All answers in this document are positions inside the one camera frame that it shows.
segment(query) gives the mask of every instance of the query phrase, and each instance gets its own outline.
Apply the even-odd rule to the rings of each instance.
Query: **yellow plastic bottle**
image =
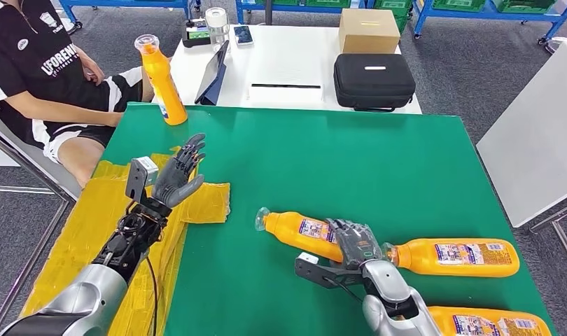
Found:
[[[160,41],[151,34],[135,39],[135,48],[141,53],[143,68],[153,86],[164,121],[171,126],[187,120],[187,111],[170,76],[170,62],[160,51]]]
[[[520,311],[458,307],[429,307],[428,310],[444,336],[551,335],[541,318]]]
[[[280,242],[299,249],[329,258],[340,263],[343,255],[335,234],[329,230],[329,224],[303,216],[298,212],[270,212],[267,208],[259,209],[255,218],[255,229],[266,230]]]
[[[419,274],[508,277],[520,266],[515,248],[502,239],[415,239],[381,247],[395,266]]]

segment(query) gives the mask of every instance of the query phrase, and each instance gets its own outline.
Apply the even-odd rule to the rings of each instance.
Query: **green tabletop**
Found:
[[[380,243],[515,244],[457,117],[207,106],[188,113],[169,127],[156,106],[129,105],[103,156],[126,164],[205,132],[200,171],[232,184],[227,222],[188,228],[168,336],[370,335],[357,301],[295,276],[300,251],[255,231],[260,207],[367,223]],[[529,312],[556,334],[523,261],[502,279],[401,273],[430,306]]]

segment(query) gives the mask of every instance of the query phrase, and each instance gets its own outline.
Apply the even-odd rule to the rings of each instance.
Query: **cardboard box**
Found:
[[[399,44],[399,28],[390,10],[344,8],[339,22],[342,53],[393,54]]]

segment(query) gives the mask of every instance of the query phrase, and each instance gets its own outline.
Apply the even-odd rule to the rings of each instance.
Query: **shorts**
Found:
[[[93,90],[84,92],[84,100],[89,100],[91,109],[98,111],[123,112],[127,102],[140,102],[143,94],[141,67],[105,79]],[[92,139],[106,147],[115,128],[103,125],[67,124],[32,120],[34,139],[42,143],[44,155],[59,163],[59,148],[72,138]]]

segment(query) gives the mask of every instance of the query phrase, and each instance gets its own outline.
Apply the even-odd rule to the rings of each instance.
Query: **robotic arm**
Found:
[[[295,273],[325,288],[341,287],[362,302],[366,322],[377,336],[442,336],[417,290],[409,287],[382,251],[367,225],[327,220],[343,253],[342,268],[318,265],[318,258],[301,253]],[[364,299],[348,286],[363,284]]]
[[[172,208],[203,184],[203,175],[191,181],[189,176],[205,156],[199,153],[204,138],[203,134],[191,137],[159,176],[149,157],[133,159],[125,190],[133,201],[96,258],[44,308],[11,323],[0,336],[106,335],[137,267],[160,239]],[[148,197],[145,187],[154,183]]]

